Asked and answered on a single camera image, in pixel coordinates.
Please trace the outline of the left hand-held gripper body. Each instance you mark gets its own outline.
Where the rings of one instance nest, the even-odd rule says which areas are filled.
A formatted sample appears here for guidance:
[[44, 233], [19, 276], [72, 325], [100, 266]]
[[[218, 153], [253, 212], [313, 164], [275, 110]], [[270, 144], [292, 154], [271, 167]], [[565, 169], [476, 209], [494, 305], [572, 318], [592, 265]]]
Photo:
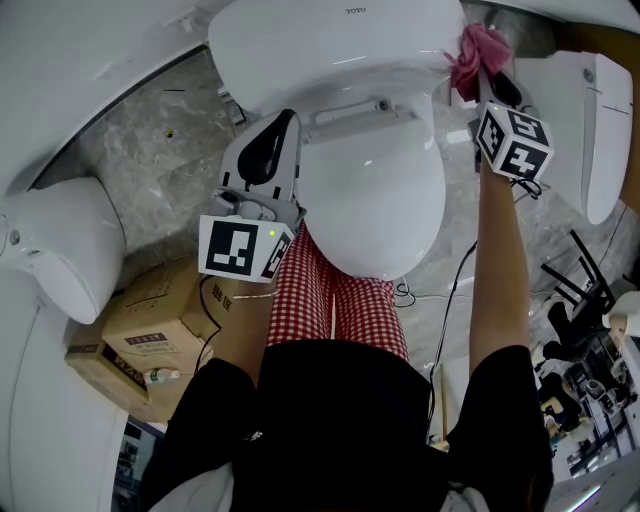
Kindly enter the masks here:
[[296, 200], [222, 188], [214, 191], [216, 215], [199, 219], [198, 269], [202, 274], [270, 283], [306, 210]]

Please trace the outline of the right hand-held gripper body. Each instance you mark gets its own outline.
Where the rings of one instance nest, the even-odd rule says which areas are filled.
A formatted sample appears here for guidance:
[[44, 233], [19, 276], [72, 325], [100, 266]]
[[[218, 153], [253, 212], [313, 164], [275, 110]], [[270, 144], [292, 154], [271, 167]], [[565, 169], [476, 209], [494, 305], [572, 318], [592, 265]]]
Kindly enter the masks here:
[[490, 169], [508, 178], [540, 178], [554, 155], [548, 123], [486, 102], [476, 141]]

